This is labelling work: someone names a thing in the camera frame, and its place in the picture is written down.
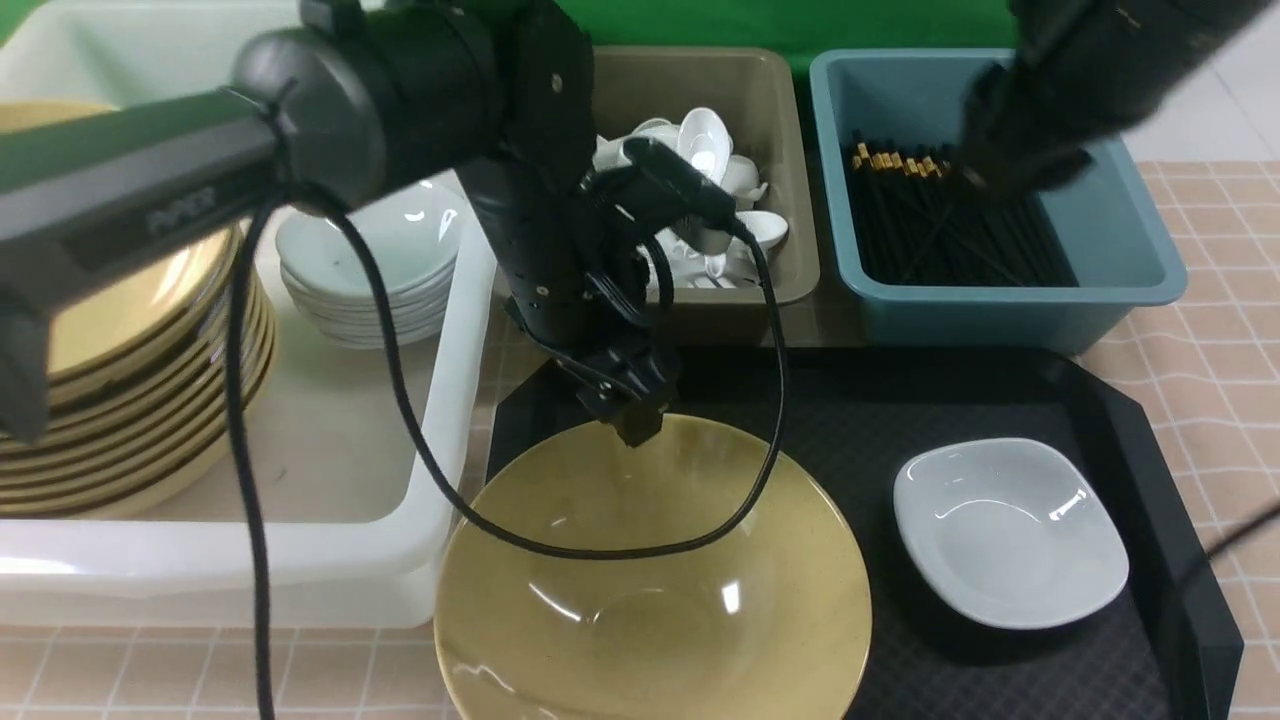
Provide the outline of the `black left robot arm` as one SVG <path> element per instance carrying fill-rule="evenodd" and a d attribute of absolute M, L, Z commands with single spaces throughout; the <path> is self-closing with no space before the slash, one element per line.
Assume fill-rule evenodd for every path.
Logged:
<path fill-rule="evenodd" d="M 3 136 L 3 429 L 33 441 L 65 307 L 256 210 L 349 213 L 454 170 L 509 311 L 636 447 L 677 357 L 640 316 L 646 264 L 593 178 L 595 53 L 557 3 L 302 1 L 228 85 Z"/>

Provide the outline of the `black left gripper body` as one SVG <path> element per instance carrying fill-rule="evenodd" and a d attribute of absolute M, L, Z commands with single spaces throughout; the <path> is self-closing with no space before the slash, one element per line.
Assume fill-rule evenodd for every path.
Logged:
<path fill-rule="evenodd" d="M 599 421 L 657 421 L 675 398 L 680 360 L 646 328 L 623 319 L 566 242 L 500 242 L 506 311 L 571 379 Z"/>

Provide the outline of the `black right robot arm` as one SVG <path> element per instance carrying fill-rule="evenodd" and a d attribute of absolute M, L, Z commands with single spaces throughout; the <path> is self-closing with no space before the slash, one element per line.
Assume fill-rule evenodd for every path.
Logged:
<path fill-rule="evenodd" d="M 1012 60 L 972 82 L 948 182 L 1005 202 L 1091 168 L 1088 147 L 1148 120 L 1266 1 L 1012 1 Z"/>

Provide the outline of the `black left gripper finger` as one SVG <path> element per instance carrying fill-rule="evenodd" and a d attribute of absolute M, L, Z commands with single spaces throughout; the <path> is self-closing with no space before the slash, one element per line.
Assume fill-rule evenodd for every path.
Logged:
<path fill-rule="evenodd" d="M 663 407 L 628 405 L 614 418 L 614 430 L 626 446 L 637 448 L 660 432 L 663 420 Z"/>

